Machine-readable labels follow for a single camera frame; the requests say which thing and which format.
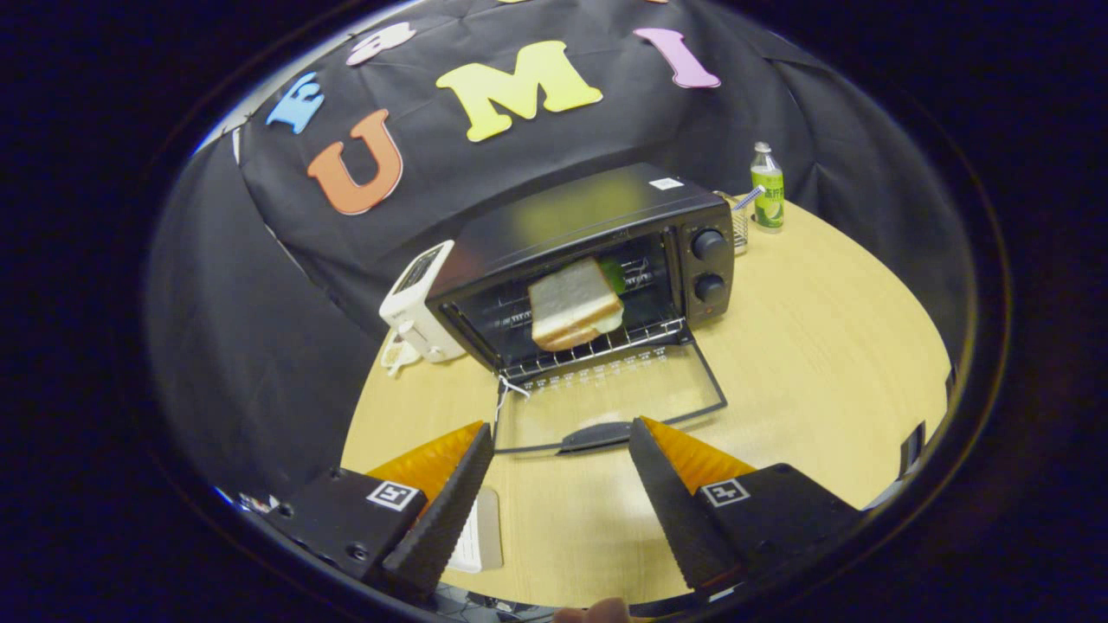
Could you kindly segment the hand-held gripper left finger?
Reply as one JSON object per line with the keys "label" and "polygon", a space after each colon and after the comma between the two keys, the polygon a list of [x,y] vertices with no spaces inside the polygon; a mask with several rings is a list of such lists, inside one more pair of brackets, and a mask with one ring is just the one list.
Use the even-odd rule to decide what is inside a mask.
{"label": "hand-held gripper left finger", "polygon": [[425,600],[454,554],[493,459],[475,421],[368,472],[317,477],[264,515],[310,556],[404,600]]}

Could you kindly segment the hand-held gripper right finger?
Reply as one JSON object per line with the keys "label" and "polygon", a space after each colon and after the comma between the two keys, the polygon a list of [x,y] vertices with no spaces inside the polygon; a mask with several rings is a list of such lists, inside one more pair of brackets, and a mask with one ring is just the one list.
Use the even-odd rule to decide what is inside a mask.
{"label": "hand-held gripper right finger", "polygon": [[863,515],[792,464],[755,468],[649,418],[632,422],[629,452],[685,583],[702,596],[791,575]]}

